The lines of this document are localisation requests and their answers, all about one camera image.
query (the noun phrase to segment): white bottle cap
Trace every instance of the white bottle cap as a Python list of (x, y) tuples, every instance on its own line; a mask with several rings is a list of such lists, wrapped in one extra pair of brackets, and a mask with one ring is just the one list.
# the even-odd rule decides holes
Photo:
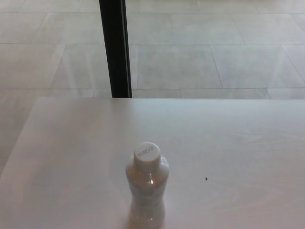
[(152, 171), (159, 167), (161, 152), (159, 147), (151, 142), (144, 142), (136, 147), (133, 162), (142, 171)]

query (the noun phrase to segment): black metal post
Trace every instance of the black metal post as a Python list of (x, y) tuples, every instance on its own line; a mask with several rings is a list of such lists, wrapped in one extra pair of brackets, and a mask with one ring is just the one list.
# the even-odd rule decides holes
[(109, 78), (113, 98), (131, 98), (125, 0), (100, 0)]

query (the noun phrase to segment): floor tile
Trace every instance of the floor tile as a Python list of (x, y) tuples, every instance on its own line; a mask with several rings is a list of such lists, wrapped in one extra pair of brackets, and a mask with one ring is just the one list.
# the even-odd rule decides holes
[(141, 0), (141, 13), (198, 13), (195, 0)]
[(129, 62), (132, 80), (132, 88), (138, 88), (138, 65), (139, 65), (139, 47), (137, 45), (129, 45)]
[[(127, 13), (139, 13), (140, 12), (140, 0), (126, 0), (126, 12)], [(99, 0), (84, 0), (81, 5), (80, 12), (100, 12)]]
[(80, 12), (100, 12), (100, 2), (98, 0), (84, 0)]
[(0, 45), (0, 88), (50, 88), (64, 45)]
[(210, 46), (139, 47), (139, 89), (221, 88)]
[(133, 98), (181, 98), (180, 89), (133, 89)]
[(78, 12), (83, 0), (25, 0), (23, 11), (29, 12)]
[(128, 14), (130, 44), (172, 44), (173, 31), (169, 14)]
[(291, 15), (296, 23), (305, 31), (305, 14), (292, 14)]
[(140, 12), (140, 0), (126, 0), (126, 12), (127, 13), (139, 13)]
[(67, 45), (52, 88), (110, 88), (103, 45)]
[(0, 12), (18, 12), (25, 0), (1, 0)]
[(260, 13), (305, 13), (303, 0), (254, 0)]
[(246, 44), (305, 43), (305, 33), (288, 14), (234, 15)]
[(0, 159), (0, 177), (1, 177), (1, 174), (4, 170), (4, 167), (5, 167), (7, 161), (8, 161), (7, 158), (1, 158)]
[(283, 44), (282, 47), (297, 71), (301, 74), (301, 77), (305, 80), (305, 45)]
[(31, 43), (45, 13), (0, 13), (0, 43)]
[(94, 89), (93, 97), (112, 98), (110, 89)]
[(201, 13), (257, 13), (251, 0), (199, 0)]
[(0, 158), (8, 158), (37, 96), (92, 97), (93, 90), (0, 90)]
[(52, 44), (104, 44), (101, 15), (48, 13), (35, 41)]
[(230, 15), (173, 14), (175, 44), (243, 44)]
[(305, 88), (269, 88), (272, 99), (305, 99)]
[(182, 98), (192, 99), (269, 99), (266, 89), (182, 89)]
[(280, 45), (212, 45), (224, 88), (304, 87)]

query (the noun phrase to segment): water bottle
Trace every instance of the water bottle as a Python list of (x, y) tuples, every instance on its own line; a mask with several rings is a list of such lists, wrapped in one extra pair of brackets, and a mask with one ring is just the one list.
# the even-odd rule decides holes
[(132, 193), (130, 220), (137, 228), (156, 229), (162, 225), (168, 175), (168, 163), (156, 144), (144, 142), (136, 147), (126, 165), (126, 176)]

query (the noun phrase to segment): table surface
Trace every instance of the table surface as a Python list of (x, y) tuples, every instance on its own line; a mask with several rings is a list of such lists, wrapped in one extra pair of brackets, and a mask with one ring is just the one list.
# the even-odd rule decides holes
[(164, 229), (304, 228), (304, 120), (305, 101), (40, 98), (0, 178), (0, 228), (131, 228), (125, 164), (143, 141), (170, 165)]

